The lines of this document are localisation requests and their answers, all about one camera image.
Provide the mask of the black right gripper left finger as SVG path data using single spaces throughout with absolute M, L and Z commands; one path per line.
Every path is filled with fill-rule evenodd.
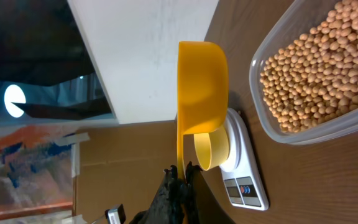
M 175 165 L 164 169 L 164 177 L 150 207 L 137 213 L 130 224 L 182 224 L 185 214 L 182 196 L 185 183 L 178 178 Z

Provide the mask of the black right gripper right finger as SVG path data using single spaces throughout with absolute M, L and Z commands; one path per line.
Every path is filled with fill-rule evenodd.
M 199 165 L 189 162 L 186 166 L 185 209 L 188 223 L 192 224 L 235 224 L 222 209 L 210 190 Z

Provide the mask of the yellow measuring scoop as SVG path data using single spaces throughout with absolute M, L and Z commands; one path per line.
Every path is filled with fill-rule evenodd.
M 212 42 L 181 41 L 177 60 L 177 167 L 186 180 L 183 138 L 223 126 L 228 104 L 228 67 Z

